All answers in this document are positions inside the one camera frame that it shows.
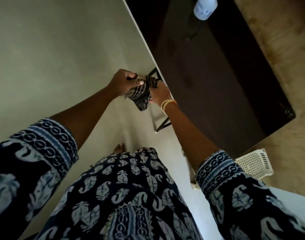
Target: bare foot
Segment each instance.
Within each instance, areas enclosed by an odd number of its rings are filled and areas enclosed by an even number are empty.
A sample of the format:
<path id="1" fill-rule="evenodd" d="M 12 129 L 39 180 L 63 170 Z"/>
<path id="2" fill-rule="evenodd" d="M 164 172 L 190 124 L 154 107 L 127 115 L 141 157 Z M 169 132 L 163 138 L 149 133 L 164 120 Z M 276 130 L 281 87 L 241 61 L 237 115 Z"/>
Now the bare foot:
<path id="1" fill-rule="evenodd" d="M 124 143 L 118 144 L 113 151 L 113 153 L 123 153 L 123 152 L 126 152 Z"/>

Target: dress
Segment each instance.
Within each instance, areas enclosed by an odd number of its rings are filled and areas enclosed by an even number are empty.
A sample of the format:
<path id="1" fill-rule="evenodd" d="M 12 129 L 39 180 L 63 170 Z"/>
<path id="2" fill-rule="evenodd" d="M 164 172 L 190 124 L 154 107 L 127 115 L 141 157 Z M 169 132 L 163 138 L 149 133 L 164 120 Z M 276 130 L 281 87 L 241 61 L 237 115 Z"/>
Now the dress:
<path id="1" fill-rule="evenodd" d="M 22 234 L 77 160 L 71 133 L 48 118 L 0 143 L 4 239 Z M 206 159 L 196 180 L 224 239 L 305 239 L 305 223 L 224 151 Z M 202 237 L 156 150 L 142 148 L 110 154 L 83 173 L 68 187 L 36 239 Z"/>

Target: table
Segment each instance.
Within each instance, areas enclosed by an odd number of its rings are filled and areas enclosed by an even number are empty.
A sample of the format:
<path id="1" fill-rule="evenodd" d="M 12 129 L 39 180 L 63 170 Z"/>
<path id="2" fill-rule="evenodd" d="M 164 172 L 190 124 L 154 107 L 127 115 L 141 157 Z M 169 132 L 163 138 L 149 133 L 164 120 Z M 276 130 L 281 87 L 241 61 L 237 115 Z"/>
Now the table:
<path id="1" fill-rule="evenodd" d="M 234 0 L 206 21 L 197 0 L 124 1 L 180 109 L 232 157 L 295 118 Z"/>

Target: patterned sleeve border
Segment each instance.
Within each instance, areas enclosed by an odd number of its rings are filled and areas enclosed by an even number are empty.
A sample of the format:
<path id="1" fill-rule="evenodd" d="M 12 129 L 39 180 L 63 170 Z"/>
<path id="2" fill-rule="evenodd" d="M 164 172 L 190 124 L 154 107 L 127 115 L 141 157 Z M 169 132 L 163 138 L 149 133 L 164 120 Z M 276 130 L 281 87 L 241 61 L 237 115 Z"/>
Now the patterned sleeve border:
<path id="1" fill-rule="evenodd" d="M 71 132 L 60 123 L 44 118 L 10 138 L 23 141 L 53 165 L 63 178 L 78 160 L 78 148 Z"/>
<path id="2" fill-rule="evenodd" d="M 241 173 L 243 173 L 242 168 L 224 150 L 219 150 L 199 167 L 196 172 L 196 181 L 208 198 L 214 189 Z"/>

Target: white plastic basket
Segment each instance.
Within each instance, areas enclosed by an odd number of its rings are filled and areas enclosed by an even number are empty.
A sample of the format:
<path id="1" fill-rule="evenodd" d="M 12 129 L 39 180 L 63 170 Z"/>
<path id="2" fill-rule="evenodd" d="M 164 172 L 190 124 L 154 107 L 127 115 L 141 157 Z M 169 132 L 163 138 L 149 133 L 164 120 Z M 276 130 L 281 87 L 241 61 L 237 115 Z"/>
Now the white plastic basket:
<path id="1" fill-rule="evenodd" d="M 258 149 L 239 157 L 235 162 L 249 175 L 261 179 L 273 175 L 273 170 L 268 159 L 266 150 Z"/>

